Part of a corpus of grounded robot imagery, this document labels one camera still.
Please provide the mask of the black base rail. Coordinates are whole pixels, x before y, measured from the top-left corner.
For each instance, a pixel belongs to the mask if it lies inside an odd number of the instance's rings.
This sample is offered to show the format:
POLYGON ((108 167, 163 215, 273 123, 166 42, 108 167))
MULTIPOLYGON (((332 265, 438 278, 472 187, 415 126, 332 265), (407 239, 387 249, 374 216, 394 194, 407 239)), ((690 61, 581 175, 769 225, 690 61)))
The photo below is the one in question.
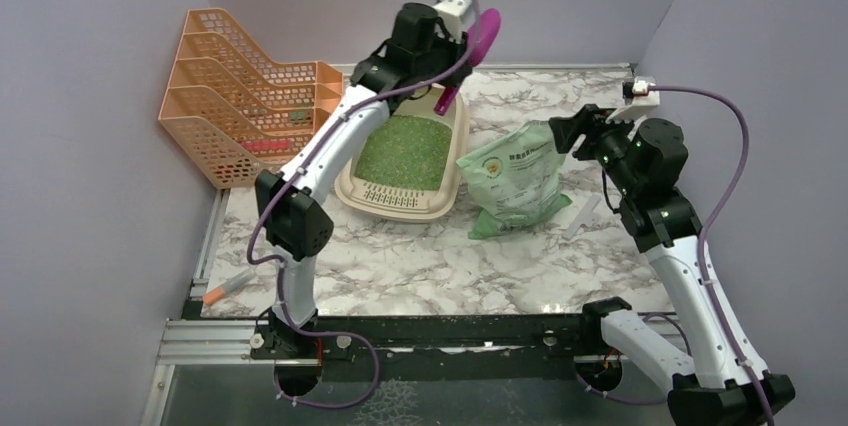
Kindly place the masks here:
POLYGON ((579 314, 328 316, 301 334, 268 313, 255 323, 249 356, 284 379, 312 385, 383 380, 583 379, 611 390, 622 357, 579 314))

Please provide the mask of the green litter bag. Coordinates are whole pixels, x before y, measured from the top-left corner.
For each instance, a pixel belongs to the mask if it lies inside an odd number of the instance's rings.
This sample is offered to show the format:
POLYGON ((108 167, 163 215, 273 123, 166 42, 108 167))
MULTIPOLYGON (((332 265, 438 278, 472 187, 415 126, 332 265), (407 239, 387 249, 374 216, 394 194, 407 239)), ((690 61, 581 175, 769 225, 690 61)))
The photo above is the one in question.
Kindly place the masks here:
POLYGON ((520 128, 456 160, 468 194, 480 208, 468 233, 484 240, 550 220, 572 200, 560 190, 565 156, 548 122, 520 128))

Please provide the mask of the green litter pellets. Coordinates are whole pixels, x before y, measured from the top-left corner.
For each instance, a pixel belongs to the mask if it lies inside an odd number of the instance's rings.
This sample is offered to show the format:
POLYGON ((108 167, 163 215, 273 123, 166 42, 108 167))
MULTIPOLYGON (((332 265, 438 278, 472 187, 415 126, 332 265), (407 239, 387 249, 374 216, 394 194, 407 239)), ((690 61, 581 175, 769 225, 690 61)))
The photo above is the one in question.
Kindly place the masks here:
POLYGON ((452 130, 417 116, 393 116, 367 139, 354 176, 371 183, 435 191, 444 176, 452 130))

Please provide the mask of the orange mesh file rack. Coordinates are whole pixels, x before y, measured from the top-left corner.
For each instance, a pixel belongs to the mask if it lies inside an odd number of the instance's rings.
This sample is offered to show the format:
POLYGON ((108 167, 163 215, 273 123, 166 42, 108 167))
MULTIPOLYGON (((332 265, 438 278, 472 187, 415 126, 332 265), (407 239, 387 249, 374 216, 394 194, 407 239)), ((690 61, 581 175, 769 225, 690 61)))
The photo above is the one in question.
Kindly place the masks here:
POLYGON ((217 189, 296 156, 341 100, 341 71, 273 60, 221 8, 187 12, 158 120, 217 189))

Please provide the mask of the white bag sealing clip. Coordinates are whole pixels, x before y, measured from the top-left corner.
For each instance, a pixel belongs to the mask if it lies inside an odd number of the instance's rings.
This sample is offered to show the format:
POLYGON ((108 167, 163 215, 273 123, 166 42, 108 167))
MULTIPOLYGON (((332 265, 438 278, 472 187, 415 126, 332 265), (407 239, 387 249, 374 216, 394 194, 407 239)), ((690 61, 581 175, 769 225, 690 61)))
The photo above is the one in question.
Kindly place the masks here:
POLYGON ((593 194, 584 206, 577 213, 575 218, 566 228, 563 233, 563 238, 567 241, 573 239, 582 229, 590 229, 597 224, 601 219, 601 215, 596 212, 596 208, 602 201, 602 196, 593 194))

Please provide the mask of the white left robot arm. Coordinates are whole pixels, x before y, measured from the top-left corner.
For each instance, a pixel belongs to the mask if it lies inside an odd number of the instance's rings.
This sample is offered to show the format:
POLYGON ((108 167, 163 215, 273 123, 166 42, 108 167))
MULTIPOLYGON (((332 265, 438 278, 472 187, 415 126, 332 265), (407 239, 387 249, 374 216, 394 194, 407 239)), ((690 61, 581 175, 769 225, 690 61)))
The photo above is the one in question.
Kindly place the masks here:
POLYGON ((323 203, 339 173, 416 91, 439 85, 457 92, 499 28, 497 10, 480 11, 471 1, 404 4, 389 38, 354 67, 341 103, 305 148, 280 171, 259 173, 247 260, 276 266, 275 299, 259 332, 267 348, 298 357, 328 335, 310 324, 316 260, 334 228, 323 203))

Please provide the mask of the purple plastic litter scoop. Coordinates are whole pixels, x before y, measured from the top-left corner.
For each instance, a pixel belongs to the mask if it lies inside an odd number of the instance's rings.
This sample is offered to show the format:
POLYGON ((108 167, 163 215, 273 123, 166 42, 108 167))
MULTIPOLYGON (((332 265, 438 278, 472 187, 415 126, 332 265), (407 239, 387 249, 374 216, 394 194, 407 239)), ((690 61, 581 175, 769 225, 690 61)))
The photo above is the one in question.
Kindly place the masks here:
MULTIPOLYGON (((473 69, 476 68, 486 57, 500 31, 501 22, 501 12, 496 8, 489 8, 483 11, 481 18, 476 20, 469 28, 469 33, 475 33, 476 39, 474 41, 474 46, 471 48, 471 55, 468 61, 470 66, 468 74, 471 74, 473 69)), ((433 112, 439 116, 444 116, 450 109, 456 96, 459 94, 462 85, 463 80, 461 80, 456 86, 446 86, 436 102, 433 112)))

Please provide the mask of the orange marker pen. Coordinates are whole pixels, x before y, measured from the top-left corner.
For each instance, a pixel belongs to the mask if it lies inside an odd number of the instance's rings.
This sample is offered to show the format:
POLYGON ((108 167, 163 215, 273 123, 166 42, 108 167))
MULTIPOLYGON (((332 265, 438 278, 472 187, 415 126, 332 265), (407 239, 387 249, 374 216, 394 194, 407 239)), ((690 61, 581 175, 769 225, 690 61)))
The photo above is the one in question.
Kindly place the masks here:
POLYGON ((204 306, 211 306, 222 300, 223 298, 229 296, 230 294, 238 291, 242 287, 244 287, 247 283, 252 281, 256 277, 256 273, 253 269, 245 269, 239 274, 227 279, 222 284, 217 287, 207 291, 203 297, 202 302, 204 306))

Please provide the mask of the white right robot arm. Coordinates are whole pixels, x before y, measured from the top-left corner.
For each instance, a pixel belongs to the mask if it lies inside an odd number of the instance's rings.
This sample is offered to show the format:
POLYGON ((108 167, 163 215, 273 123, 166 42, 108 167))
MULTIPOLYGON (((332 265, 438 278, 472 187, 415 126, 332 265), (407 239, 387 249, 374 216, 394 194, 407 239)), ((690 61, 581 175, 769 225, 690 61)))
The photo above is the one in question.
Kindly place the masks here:
POLYGON ((772 424, 795 389, 769 370, 736 319, 706 229, 677 188, 688 158, 681 128, 658 118, 617 120, 595 105, 548 124, 558 152, 598 162, 618 189, 621 222, 660 278, 689 348, 672 345, 618 298, 583 307, 579 344, 629 358, 664 394, 678 425, 772 424))

